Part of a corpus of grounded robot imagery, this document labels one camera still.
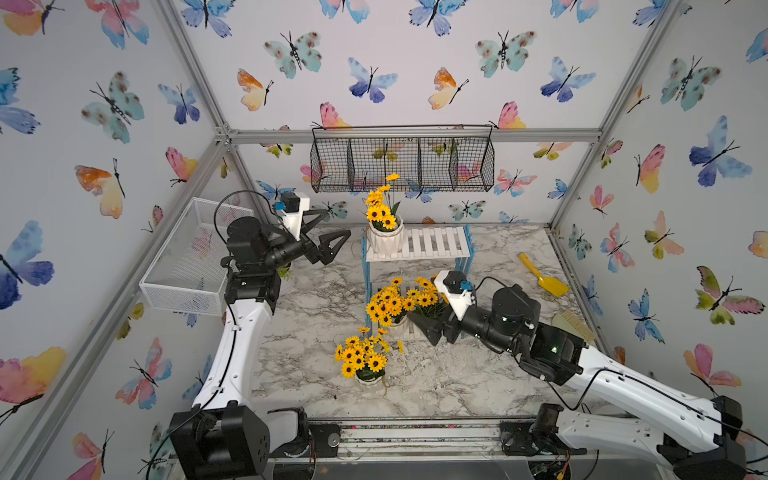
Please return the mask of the blue white two-tier shelf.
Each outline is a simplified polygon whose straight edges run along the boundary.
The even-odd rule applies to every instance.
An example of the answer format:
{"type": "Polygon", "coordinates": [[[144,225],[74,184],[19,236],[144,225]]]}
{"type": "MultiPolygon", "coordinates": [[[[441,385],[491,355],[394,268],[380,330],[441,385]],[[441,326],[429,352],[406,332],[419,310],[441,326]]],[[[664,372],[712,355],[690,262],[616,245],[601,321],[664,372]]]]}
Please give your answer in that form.
{"type": "Polygon", "coordinates": [[[405,238],[400,251],[390,256],[375,253],[369,235],[363,235],[361,261],[366,304],[371,303],[381,289],[397,288],[398,295],[405,303],[412,307],[418,307],[421,305],[419,302],[422,296],[421,291],[425,289],[420,281],[415,281],[413,287],[406,284],[405,280],[397,284],[373,282],[371,277],[371,265],[373,263],[453,259],[455,261],[454,269],[462,272],[466,277],[469,276],[476,252],[469,225],[464,225],[461,228],[454,226],[445,228],[437,228],[436,226],[428,226],[427,228],[407,227],[404,234],[405,238]]]}

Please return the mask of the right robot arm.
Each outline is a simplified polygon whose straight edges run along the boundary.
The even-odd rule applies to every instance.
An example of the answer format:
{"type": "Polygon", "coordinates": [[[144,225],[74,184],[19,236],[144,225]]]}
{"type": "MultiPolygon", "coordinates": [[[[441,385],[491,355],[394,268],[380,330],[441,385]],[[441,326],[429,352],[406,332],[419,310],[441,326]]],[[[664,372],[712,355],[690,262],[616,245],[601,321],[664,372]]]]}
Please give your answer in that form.
{"type": "Polygon", "coordinates": [[[524,436],[528,444],[512,452],[606,451],[654,463],[679,479],[747,476],[737,401],[691,396],[618,363],[574,334],[540,323],[539,302],[519,285],[500,288],[484,308],[460,273],[444,271],[437,283],[438,294],[448,301],[443,314],[408,315],[432,345],[472,336],[493,353],[510,355],[528,375],[594,395],[625,413],[597,415],[579,405],[544,403],[524,436]]]}

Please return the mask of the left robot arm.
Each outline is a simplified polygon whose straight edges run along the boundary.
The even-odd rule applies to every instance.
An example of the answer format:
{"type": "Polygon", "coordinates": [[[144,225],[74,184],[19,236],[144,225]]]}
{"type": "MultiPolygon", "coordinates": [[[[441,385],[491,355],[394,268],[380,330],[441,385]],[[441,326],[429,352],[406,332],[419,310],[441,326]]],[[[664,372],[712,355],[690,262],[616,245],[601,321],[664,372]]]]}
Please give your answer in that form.
{"type": "Polygon", "coordinates": [[[303,193],[282,193],[273,221],[254,216],[233,220],[223,242],[226,270],[224,330],[200,392],[187,411],[173,415],[161,439],[171,444],[187,479],[245,479],[264,474],[273,454],[313,457],[306,412],[285,407],[255,412],[251,382],[258,351],[280,295],[279,269],[304,257],[332,263],[350,238],[349,230],[309,232],[328,213],[314,209],[303,193]]]}

